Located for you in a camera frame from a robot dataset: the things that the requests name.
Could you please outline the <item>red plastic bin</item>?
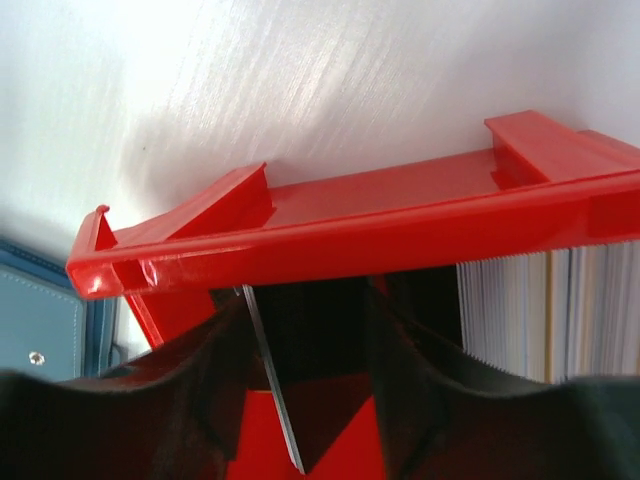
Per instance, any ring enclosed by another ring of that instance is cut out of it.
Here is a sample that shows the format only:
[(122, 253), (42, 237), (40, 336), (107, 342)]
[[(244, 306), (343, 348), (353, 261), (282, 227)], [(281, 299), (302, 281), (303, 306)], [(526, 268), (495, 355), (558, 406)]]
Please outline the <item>red plastic bin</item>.
[(376, 420), (366, 291), (424, 327), (422, 267), (639, 236), (639, 151), (534, 111), (487, 121), (486, 150), (284, 187), (231, 171), (175, 209), (80, 227), (66, 270), (123, 296), (154, 350), (253, 287), (305, 467), (289, 458), (253, 327), (240, 443), (221, 479), (392, 479)]

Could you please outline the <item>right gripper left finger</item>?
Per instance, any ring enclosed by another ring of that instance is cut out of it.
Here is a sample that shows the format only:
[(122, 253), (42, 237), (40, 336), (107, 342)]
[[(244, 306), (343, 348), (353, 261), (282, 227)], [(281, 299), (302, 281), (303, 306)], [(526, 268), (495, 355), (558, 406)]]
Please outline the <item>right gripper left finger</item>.
[(254, 349), (246, 301), (233, 295), (201, 325), (101, 377), (2, 371), (2, 478), (223, 478)]

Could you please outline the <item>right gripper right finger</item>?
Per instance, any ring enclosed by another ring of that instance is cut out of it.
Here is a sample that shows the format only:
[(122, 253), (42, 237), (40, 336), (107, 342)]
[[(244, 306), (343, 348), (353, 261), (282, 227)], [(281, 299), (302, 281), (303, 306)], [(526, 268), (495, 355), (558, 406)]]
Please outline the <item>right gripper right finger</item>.
[(548, 385), (496, 369), (366, 291), (376, 420), (392, 479), (635, 479), (639, 381)]

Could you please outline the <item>blue leather card holder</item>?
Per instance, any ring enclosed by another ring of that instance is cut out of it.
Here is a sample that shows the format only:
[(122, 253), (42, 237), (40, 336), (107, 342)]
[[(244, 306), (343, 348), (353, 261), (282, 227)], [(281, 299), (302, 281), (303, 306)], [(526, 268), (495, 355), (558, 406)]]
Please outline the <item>blue leather card holder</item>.
[(50, 381), (99, 376), (121, 363), (116, 301), (78, 296), (64, 267), (1, 240), (1, 368)]

